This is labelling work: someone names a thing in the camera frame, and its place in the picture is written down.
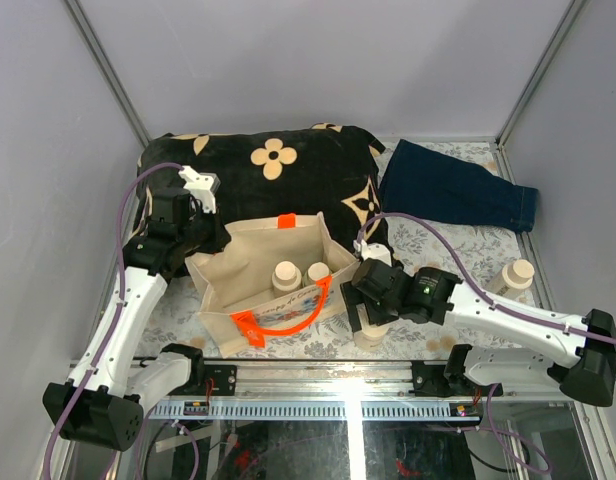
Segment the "beige bottle wide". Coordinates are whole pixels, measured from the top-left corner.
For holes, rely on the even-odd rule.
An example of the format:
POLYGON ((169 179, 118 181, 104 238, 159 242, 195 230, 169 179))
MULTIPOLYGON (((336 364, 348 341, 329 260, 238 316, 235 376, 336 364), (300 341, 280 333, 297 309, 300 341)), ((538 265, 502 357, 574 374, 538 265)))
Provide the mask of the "beige bottle wide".
POLYGON ((365 351, 376 351, 383 343, 385 336, 389 331, 389 327, 367 325, 363 326, 359 331, 353 334, 355 345, 365 351))

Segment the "pale green bottle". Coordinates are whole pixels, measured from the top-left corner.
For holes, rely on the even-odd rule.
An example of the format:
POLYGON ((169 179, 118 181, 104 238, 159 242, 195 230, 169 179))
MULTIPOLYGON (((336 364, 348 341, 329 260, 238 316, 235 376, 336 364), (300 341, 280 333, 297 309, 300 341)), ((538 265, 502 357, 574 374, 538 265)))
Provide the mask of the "pale green bottle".
POLYGON ((304 272, 302 277, 302 285, 308 287, 315 285, 319 280, 328 277, 331 271, 327 264, 323 262, 315 262, 311 264, 304 272))

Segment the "beige canvas bag orange handles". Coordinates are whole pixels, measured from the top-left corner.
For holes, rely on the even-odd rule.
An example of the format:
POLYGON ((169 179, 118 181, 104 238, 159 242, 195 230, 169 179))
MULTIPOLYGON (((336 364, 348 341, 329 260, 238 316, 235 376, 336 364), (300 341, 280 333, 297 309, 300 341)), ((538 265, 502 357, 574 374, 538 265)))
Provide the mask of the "beige canvas bag orange handles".
POLYGON ((222 357, 293 339, 344 312, 340 286, 358 262, 331 238, 322 214, 239 221, 226 229, 223 251, 185 261, 202 296, 200 321, 222 357))

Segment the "beige bottle tall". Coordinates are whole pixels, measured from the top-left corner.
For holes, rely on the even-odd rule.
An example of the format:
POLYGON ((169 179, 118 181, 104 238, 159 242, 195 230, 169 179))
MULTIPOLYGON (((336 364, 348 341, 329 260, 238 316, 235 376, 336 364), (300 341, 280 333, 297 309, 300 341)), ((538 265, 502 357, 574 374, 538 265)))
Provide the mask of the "beige bottle tall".
POLYGON ((274 295, 281 297, 301 288, 301 271, 294 263, 281 261, 274 267, 271 281, 274 295))

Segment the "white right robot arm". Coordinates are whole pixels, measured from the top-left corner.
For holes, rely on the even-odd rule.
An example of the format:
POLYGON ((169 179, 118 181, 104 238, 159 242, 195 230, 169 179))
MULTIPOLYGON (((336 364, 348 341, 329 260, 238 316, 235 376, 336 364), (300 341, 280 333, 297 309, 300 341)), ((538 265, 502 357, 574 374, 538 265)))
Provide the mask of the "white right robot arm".
POLYGON ((372 326, 398 319, 482 330, 514 343, 497 353, 454 347, 442 373, 413 384, 428 396, 467 395, 476 387, 558 389, 572 400, 609 407, 616 383, 613 317, 593 309, 584 316, 560 314, 492 295, 470 280, 432 267, 414 275, 377 259, 364 260, 342 296, 354 332, 362 314, 372 326))

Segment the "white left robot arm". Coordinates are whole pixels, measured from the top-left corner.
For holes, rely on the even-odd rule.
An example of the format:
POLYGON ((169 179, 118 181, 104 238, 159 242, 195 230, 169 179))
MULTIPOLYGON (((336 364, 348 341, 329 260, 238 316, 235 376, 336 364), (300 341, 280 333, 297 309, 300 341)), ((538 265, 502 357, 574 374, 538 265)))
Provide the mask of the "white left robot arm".
POLYGON ((142 373, 132 376, 130 367, 149 317, 185 259, 216 253, 228 241, 214 188, 165 188, 154 194, 143 230, 122 248, 113 296, 86 352, 64 383, 49 384, 43 394, 53 440, 126 451, 163 397, 205 387, 203 353, 195 347, 171 343, 142 373))

